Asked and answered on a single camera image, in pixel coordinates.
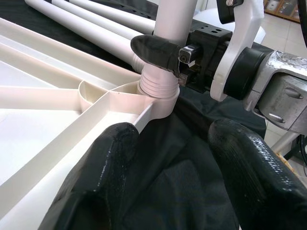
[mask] tile floor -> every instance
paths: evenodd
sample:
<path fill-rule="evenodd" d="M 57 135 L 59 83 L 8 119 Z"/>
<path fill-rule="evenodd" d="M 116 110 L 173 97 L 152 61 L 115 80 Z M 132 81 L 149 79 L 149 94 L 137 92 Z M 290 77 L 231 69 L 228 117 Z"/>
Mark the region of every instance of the tile floor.
<path fill-rule="evenodd" d="M 266 32 L 262 42 L 264 46 L 307 58 L 307 48 L 300 24 L 265 14 L 261 26 Z M 285 133 L 285 130 L 267 122 L 264 140 L 271 147 Z"/>

